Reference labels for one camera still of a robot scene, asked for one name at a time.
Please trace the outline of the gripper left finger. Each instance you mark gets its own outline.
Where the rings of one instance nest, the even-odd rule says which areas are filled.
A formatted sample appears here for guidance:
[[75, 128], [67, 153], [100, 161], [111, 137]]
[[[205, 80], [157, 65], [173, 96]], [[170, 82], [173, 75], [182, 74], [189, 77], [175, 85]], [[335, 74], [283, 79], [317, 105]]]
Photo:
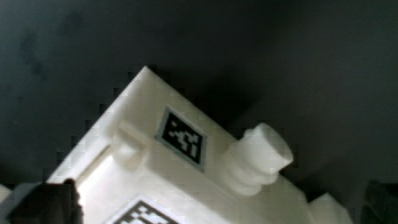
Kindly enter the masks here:
[[4, 224], [84, 224], [74, 179], [19, 185], [4, 199]]

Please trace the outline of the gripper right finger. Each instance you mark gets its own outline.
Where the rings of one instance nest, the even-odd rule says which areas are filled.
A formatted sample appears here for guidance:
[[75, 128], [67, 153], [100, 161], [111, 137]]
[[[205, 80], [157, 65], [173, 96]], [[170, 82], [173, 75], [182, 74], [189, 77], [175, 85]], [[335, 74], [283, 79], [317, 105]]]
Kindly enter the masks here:
[[361, 224], [398, 224], [398, 183], [370, 181], [365, 191]]

